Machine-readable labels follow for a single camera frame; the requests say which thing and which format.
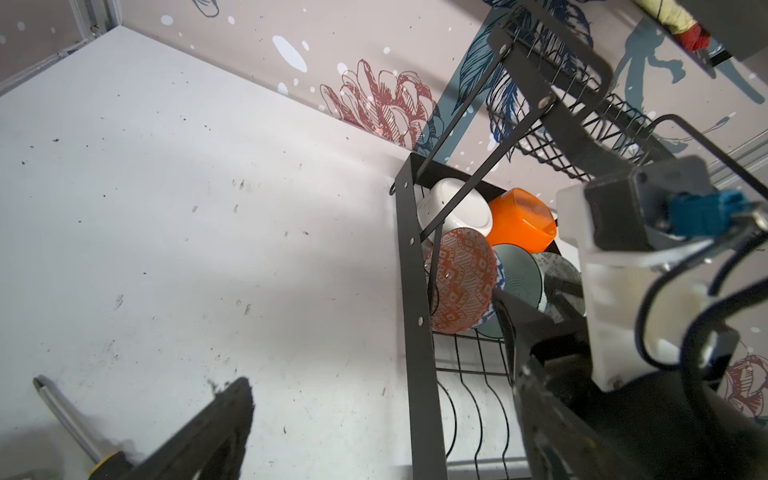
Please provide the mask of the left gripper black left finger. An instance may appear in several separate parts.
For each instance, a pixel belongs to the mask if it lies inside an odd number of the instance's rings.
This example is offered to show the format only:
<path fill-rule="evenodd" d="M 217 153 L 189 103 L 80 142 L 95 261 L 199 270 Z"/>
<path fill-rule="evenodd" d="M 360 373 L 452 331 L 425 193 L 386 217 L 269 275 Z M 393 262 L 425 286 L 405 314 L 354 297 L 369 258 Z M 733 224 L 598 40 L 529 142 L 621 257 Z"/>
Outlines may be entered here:
<path fill-rule="evenodd" d="M 240 377 L 125 479 L 238 479 L 255 405 Z"/>

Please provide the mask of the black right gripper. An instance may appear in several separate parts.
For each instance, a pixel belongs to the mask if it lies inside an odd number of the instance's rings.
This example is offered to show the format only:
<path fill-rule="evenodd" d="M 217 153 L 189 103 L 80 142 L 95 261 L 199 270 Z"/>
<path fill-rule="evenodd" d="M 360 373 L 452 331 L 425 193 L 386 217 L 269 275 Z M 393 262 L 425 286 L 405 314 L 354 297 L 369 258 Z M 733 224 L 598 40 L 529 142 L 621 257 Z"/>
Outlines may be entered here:
<path fill-rule="evenodd" d="M 706 422 L 688 404 L 681 376 L 656 372 L 613 392 L 592 380 L 585 319 L 555 323 L 513 295 L 496 289 L 492 302 L 507 350 L 513 389 L 516 369 L 538 361 L 545 384 L 646 479 L 764 479 L 767 432 L 713 391 Z"/>

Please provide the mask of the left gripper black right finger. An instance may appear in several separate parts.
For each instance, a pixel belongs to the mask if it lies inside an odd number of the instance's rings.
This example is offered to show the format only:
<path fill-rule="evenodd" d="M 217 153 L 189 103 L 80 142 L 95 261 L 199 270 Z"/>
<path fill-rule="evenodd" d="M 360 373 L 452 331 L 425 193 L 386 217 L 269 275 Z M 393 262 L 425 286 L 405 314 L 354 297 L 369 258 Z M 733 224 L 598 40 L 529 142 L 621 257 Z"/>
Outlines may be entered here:
<path fill-rule="evenodd" d="M 646 479 L 547 389 L 546 373 L 531 359 L 516 369 L 513 399 L 534 479 Z"/>

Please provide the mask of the grey green patterned bowl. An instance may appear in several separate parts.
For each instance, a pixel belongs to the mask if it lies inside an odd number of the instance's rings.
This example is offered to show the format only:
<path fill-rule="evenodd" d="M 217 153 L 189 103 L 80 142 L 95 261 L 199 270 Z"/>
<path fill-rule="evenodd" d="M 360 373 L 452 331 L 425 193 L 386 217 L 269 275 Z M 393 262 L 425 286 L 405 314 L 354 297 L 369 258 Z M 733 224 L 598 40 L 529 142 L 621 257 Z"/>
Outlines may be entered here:
<path fill-rule="evenodd" d="M 543 292 L 538 309 L 555 323 L 585 316 L 581 274 L 566 258 L 551 252 L 533 254 Z"/>

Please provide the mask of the teal concentric pattern bowl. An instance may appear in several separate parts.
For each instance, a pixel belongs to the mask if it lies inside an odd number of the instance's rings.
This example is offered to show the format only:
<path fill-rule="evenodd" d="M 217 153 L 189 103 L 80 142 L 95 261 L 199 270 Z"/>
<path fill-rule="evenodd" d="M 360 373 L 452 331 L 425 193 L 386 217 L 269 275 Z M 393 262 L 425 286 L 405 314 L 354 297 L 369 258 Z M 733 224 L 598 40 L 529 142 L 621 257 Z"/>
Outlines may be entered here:
<path fill-rule="evenodd" d="M 502 288 L 531 307 L 539 308 L 543 296 L 543 280 L 541 270 L 533 256 L 513 244 L 495 245 L 493 250 L 497 257 L 496 287 Z M 489 304 L 481 321 L 474 329 L 484 337 L 503 338 L 493 303 Z"/>

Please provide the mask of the orange white patterned bowl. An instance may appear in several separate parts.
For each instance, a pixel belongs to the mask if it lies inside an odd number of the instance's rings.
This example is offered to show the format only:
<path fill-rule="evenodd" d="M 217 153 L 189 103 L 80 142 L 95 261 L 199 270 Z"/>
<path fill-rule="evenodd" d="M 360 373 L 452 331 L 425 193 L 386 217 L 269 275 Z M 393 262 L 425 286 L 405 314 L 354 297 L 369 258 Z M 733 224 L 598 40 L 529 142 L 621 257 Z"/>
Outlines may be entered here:
<path fill-rule="evenodd" d="M 437 252 L 436 292 L 430 306 L 433 331 L 461 333 L 478 326 L 486 315 L 492 292 L 499 285 L 500 261 L 485 236 L 471 228 L 456 228 L 441 236 L 424 262 L 431 273 Z"/>

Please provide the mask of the orange plastic bowl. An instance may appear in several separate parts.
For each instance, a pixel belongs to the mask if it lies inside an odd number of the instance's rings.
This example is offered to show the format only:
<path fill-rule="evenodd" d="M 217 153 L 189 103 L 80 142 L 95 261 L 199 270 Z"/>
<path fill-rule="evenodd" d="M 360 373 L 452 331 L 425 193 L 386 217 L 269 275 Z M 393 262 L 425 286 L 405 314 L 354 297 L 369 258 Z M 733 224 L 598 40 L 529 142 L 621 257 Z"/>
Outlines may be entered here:
<path fill-rule="evenodd" d="M 509 190 L 489 206 L 493 227 L 487 240 L 491 246 L 511 244 L 533 254 L 545 251 L 556 237 L 550 208 L 524 189 Z"/>

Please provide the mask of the white ceramic bowl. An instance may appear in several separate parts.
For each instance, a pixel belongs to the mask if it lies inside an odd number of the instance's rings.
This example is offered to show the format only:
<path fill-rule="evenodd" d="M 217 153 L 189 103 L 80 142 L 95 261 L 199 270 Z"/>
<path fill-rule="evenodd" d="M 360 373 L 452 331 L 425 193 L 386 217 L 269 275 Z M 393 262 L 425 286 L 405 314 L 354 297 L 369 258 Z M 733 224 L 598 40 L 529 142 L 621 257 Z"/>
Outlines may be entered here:
<path fill-rule="evenodd" d="M 422 229 L 437 216 L 453 196 L 464 186 L 455 178 L 439 180 L 419 202 L 417 218 Z M 444 220 L 443 233 L 457 228 L 471 228 L 487 237 L 493 228 L 493 217 L 488 202 L 476 190 L 467 196 L 449 213 Z"/>

